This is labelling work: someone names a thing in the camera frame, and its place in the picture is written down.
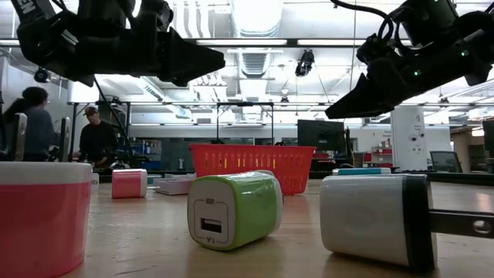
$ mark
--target cap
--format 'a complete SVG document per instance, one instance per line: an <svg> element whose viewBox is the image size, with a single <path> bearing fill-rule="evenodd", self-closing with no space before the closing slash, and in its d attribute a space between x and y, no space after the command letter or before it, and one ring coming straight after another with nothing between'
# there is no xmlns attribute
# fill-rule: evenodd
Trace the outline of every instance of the cap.
<svg viewBox="0 0 494 278"><path fill-rule="evenodd" d="M96 113L98 113L98 109L96 109L95 107L87 107L84 110L84 116L93 116Z"/></svg>

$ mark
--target orange plastic basket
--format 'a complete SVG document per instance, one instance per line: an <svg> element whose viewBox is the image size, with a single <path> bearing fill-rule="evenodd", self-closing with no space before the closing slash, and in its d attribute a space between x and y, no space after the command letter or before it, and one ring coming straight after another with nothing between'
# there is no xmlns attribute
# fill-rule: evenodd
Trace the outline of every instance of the orange plastic basket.
<svg viewBox="0 0 494 278"><path fill-rule="evenodd" d="M314 147L190 144L198 177L270 170L284 195L306 190Z"/></svg>

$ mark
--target table surface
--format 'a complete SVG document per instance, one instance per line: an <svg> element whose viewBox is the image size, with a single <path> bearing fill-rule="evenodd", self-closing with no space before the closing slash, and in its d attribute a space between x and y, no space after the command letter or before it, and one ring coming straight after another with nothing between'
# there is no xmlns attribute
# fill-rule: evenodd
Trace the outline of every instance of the table surface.
<svg viewBox="0 0 494 278"><path fill-rule="evenodd" d="M93 188L85 262L64 277L413 277L385 263L331 254L320 236L320 181L285 197L283 222L272 235L229 253L205 249L188 233L187 196L148 190L144 199L110 197ZM492 212L494 189L434 183L434 207ZM438 234L438 270L427 277L486 278L494 272L494 244Z"/></svg>

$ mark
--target man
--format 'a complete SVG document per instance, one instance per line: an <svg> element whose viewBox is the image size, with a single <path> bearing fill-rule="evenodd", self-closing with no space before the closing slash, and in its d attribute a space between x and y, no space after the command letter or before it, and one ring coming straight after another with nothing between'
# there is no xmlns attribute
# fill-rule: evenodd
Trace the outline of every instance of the man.
<svg viewBox="0 0 494 278"><path fill-rule="evenodd" d="M117 150L117 136L111 124L100 119L95 107L87 107L85 111L87 124L80 135L80 152L82 159L98 168L105 168L112 163L109 154Z"/></svg>

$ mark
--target green and white charger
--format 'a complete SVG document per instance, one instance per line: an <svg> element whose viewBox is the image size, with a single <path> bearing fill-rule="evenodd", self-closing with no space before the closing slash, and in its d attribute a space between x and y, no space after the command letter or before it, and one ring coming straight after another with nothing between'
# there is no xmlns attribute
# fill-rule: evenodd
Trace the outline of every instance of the green and white charger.
<svg viewBox="0 0 494 278"><path fill-rule="evenodd" d="M198 244L228 251L275 232L283 196L270 171L196 179L188 194L188 229Z"/></svg>

